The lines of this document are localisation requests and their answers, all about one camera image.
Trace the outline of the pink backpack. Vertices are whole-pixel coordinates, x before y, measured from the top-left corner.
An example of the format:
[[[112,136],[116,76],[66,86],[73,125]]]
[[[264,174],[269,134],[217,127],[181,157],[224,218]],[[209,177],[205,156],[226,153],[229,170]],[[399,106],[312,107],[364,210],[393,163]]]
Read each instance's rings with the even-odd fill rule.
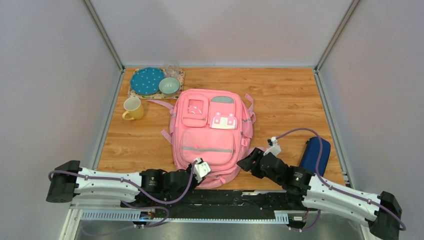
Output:
[[[237,162],[253,151],[254,100],[249,94],[244,97],[250,106],[230,91],[195,88],[183,91],[175,105],[153,100],[169,109],[169,130],[161,134],[172,145],[176,167],[185,169],[195,158],[208,163],[211,172],[200,189],[234,180],[241,170]]]

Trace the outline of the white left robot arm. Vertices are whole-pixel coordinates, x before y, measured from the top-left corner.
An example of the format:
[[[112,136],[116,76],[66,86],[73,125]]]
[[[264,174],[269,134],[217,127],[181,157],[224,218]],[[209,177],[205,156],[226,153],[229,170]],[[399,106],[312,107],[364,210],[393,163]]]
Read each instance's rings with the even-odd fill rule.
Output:
[[[129,173],[98,171],[81,167],[78,160],[70,160],[48,174],[50,184],[46,201],[135,202],[142,208],[152,202],[172,205],[199,186],[210,173],[210,166],[202,158],[196,158],[186,169],[147,169]]]

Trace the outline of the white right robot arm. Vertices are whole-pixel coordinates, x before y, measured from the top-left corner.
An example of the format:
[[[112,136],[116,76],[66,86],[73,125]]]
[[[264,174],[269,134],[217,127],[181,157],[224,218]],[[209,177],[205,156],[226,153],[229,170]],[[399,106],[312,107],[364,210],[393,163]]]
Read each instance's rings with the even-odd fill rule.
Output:
[[[397,240],[406,230],[396,197],[386,191],[367,193],[329,181],[298,166],[289,166],[272,153],[255,148],[237,165],[257,178],[268,178],[285,190],[293,210],[305,207],[353,220],[382,240]]]

